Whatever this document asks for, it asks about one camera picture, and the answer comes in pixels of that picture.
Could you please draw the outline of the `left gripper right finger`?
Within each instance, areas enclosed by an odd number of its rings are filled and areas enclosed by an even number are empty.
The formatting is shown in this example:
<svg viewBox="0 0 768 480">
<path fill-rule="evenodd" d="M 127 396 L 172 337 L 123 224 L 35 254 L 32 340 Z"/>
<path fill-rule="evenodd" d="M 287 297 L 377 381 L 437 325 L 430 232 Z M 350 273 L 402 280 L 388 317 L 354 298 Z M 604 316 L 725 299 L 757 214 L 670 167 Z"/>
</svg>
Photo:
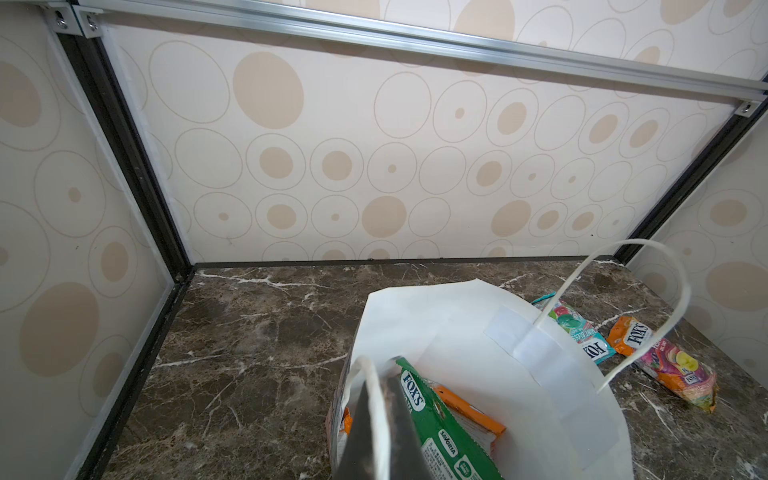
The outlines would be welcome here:
<svg viewBox="0 0 768 480">
<path fill-rule="evenodd" d="M 399 380 L 396 377 L 388 378 L 384 383 L 383 393 L 391 439 L 390 478 L 393 480 L 431 479 Z"/>
</svg>

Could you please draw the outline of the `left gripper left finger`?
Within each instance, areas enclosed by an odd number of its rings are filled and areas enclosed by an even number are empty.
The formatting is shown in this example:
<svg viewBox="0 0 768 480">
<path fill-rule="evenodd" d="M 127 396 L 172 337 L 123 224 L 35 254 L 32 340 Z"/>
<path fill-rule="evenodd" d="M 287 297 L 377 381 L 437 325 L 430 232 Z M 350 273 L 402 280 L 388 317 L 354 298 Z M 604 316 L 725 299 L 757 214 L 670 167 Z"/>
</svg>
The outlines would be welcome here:
<svg viewBox="0 0 768 480">
<path fill-rule="evenodd" d="M 372 414 L 369 407 L 367 384 L 364 383 L 356 405 L 351 435 L 335 470 L 336 480 L 373 480 L 374 461 Z"/>
</svg>

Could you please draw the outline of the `green snack bag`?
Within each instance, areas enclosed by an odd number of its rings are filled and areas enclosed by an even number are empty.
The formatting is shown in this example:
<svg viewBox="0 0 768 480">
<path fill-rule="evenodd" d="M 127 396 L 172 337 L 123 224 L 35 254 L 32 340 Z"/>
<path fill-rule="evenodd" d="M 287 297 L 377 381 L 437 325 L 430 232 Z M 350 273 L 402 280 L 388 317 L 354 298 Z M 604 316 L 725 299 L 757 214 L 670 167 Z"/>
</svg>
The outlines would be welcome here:
<svg viewBox="0 0 768 480">
<path fill-rule="evenodd" d="M 502 479 L 488 453 L 460 425 L 447 405 L 405 358 L 398 380 L 430 479 Z"/>
</svg>

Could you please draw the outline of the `orange snack bag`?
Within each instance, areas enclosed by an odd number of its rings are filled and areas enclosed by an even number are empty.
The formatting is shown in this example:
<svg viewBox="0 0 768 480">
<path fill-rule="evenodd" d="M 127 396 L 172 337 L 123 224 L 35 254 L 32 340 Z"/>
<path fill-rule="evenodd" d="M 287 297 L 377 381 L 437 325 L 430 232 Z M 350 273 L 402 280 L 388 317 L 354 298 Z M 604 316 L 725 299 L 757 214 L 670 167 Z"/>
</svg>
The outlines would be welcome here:
<svg viewBox="0 0 768 480">
<path fill-rule="evenodd" d="M 349 408 L 345 407 L 343 411 L 340 431 L 343 432 L 345 435 L 349 435 L 351 433 L 352 425 L 353 425 L 352 415 L 350 413 Z"/>
<path fill-rule="evenodd" d="M 506 426 L 477 409 L 444 385 L 435 382 L 429 382 L 429 385 L 469 436 L 488 455 L 493 454 L 497 441 L 506 431 Z"/>
</svg>

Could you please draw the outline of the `floral white paper bag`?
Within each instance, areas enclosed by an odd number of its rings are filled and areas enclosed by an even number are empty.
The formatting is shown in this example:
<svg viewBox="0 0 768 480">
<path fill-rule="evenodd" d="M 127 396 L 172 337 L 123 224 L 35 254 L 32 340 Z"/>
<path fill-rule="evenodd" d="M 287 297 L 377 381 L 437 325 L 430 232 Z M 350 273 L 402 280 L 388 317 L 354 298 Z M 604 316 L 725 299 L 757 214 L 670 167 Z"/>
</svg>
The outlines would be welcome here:
<svg viewBox="0 0 768 480">
<path fill-rule="evenodd" d="M 428 385 L 444 385 L 506 426 L 489 455 L 503 479 L 632 478 L 614 373 L 599 370 L 548 316 L 552 308 L 477 279 L 372 293 L 329 412 L 333 477 L 351 435 L 340 431 L 344 408 L 355 416 L 366 383 L 374 479 L 391 479 L 383 389 L 398 379 L 403 357 Z"/>
</svg>

